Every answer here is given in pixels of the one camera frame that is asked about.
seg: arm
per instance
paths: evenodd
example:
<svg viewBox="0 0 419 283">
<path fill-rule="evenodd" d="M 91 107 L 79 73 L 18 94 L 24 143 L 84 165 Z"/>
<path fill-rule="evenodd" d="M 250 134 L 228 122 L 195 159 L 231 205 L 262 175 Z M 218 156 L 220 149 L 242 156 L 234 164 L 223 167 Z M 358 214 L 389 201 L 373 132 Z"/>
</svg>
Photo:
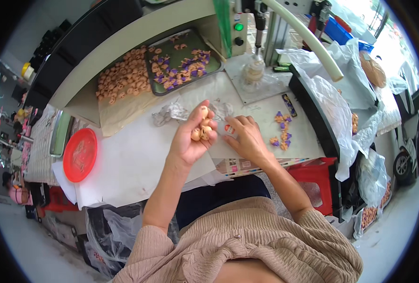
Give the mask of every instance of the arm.
<svg viewBox="0 0 419 283">
<path fill-rule="evenodd" d="M 215 130 L 208 133 L 209 140 L 194 141 L 190 138 L 192 131 L 202 122 L 201 106 L 209 103 L 205 100 L 197 106 L 189 120 L 176 131 L 159 183 L 145 205 L 142 226 L 156 226 L 167 234 L 190 168 L 217 138 Z M 209 111 L 208 118 L 213 117 L 214 112 Z M 216 129 L 217 123 L 211 120 L 209 126 Z"/>
<path fill-rule="evenodd" d="M 238 140 L 230 136 L 224 136 L 223 139 L 239 155 L 257 164 L 268 175 L 281 201 L 297 223 L 305 212 L 313 209 L 306 192 L 267 149 L 260 128 L 251 116 L 225 119 L 235 128 Z"/>
</svg>

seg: right hand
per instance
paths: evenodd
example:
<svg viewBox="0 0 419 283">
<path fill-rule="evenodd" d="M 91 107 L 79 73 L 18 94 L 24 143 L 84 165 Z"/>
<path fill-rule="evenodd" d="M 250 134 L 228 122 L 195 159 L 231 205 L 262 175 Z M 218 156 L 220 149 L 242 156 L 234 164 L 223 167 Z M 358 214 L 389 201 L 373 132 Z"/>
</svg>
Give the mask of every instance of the right hand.
<svg viewBox="0 0 419 283">
<path fill-rule="evenodd" d="M 225 135 L 222 138 L 229 144 L 241 157 L 255 163 L 263 168 L 276 161 L 274 154 L 270 152 L 263 142 L 262 134 L 258 124 L 252 116 L 225 117 L 225 120 L 234 127 L 238 133 L 238 140 Z"/>
</svg>

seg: black shelf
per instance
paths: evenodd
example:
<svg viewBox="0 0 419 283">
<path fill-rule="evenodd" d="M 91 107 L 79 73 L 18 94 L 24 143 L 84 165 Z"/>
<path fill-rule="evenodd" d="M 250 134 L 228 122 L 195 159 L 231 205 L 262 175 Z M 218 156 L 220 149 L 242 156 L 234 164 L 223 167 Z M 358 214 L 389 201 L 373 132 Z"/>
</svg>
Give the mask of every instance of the black shelf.
<svg viewBox="0 0 419 283">
<path fill-rule="evenodd" d="M 42 61 L 25 104 L 43 110 L 60 84 L 82 59 L 142 15 L 139 0 L 104 0 L 96 4 L 67 30 L 53 47 L 50 56 Z"/>
</svg>

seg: white wall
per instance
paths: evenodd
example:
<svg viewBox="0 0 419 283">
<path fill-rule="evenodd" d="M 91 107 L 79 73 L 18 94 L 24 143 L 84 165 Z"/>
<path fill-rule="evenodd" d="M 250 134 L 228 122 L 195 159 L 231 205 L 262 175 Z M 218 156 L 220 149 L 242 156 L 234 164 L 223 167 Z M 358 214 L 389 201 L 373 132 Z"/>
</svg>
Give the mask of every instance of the white wall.
<svg viewBox="0 0 419 283">
<path fill-rule="evenodd" d="M 27 11 L 10 37 L 1 60 L 16 75 L 29 62 L 44 33 L 64 20 L 74 24 L 89 9 L 93 0 L 37 0 Z"/>
<path fill-rule="evenodd" d="M 23 206 L 0 203 L 0 229 L 14 258 L 31 282 L 107 282 L 84 259 L 48 236 Z"/>
</svg>

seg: metal frame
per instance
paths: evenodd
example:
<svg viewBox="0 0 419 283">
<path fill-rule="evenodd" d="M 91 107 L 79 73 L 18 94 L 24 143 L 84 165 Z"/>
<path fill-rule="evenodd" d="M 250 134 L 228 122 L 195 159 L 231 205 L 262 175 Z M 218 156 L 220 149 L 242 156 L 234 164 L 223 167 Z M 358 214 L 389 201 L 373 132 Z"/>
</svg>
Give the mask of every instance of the metal frame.
<svg viewBox="0 0 419 283">
<path fill-rule="evenodd" d="M 276 49 L 284 48 L 289 33 L 290 25 L 275 12 L 271 12 L 268 35 L 263 52 L 266 66 L 272 66 L 277 62 L 279 54 L 277 54 Z"/>
</svg>

